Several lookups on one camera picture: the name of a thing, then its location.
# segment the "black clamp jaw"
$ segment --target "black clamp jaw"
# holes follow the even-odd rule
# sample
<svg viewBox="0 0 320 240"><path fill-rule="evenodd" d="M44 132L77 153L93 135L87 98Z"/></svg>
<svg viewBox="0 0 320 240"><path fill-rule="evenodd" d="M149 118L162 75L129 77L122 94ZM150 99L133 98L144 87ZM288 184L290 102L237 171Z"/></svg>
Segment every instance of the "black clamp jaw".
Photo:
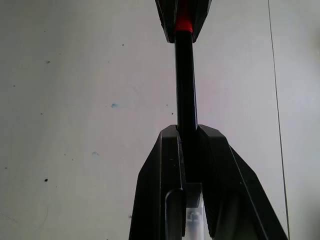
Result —
<svg viewBox="0 0 320 240"><path fill-rule="evenodd" d="M187 14L191 19L194 43L208 15L212 0L155 0L158 9L161 26L168 43L175 42L175 27L178 15L178 4L187 2Z"/></svg>
<svg viewBox="0 0 320 240"><path fill-rule="evenodd" d="M129 240L202 240L205 227L215 240L287 240L255 172L224 135L197 122L192 43L210 3L156 0L175 44L177 125L160 132L140 170ZM202 202L207 226L190 212Z"/></svg>

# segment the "white wall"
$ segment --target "white wall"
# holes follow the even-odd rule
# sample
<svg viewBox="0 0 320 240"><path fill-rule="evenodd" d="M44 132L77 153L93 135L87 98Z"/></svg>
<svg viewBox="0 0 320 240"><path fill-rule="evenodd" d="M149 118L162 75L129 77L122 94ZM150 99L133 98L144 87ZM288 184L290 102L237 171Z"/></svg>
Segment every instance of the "white wall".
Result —
<svg viewBox="0 0 320 240"><path fill-rule="evenodd" d="M292 240L319 220L309 3L270 2ZM212 1L194 62L199 123L253 168L287 232L268 1ZM153 0L2 0L0 239L127 239L139 170L176 123L175 85Z"/></svg>
<svg viewBox="0 0 320 240"><path fill-rule="evenodd" d="M319 10L318 0L270 1L292 240L320 239Z"/></svg>

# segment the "black rod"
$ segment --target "black rod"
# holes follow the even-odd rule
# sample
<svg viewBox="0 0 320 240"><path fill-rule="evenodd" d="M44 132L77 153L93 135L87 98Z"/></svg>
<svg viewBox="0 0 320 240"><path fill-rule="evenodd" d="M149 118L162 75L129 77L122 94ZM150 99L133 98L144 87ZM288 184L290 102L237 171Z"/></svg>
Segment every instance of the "black rod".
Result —
<svg viewBox="0 0 320 240"><path fill-rule="evenodd" d="M198 127L192 33L175 34L177 129L183 142L189 142Z"/></svg>

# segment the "red band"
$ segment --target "red band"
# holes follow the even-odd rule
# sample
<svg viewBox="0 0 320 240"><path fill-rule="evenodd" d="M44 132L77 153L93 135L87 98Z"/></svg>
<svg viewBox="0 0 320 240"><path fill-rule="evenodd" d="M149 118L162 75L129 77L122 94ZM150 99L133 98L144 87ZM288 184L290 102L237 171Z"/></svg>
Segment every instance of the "red band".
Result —
<svg viewBox="0 0 320 240"><path fill-rule="evenodd" d="M193 26L188 13L188 0L179 0L174 33L178 31L188 31L193 33Z"/></svg>

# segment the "translucent plastic part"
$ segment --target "translucent plastic part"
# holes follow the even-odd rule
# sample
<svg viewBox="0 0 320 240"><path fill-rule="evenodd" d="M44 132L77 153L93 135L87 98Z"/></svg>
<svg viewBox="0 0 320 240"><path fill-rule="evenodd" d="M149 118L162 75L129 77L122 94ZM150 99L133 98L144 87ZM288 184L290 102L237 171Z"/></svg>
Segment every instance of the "translucent plastic part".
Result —
<svg viewBox="0 0 320 240"><path fill-rule="evenodd" d="M202 191L198 193L197 206L187 207L185 215L185 236L182 240L204 240L204 199Z"/></svg>

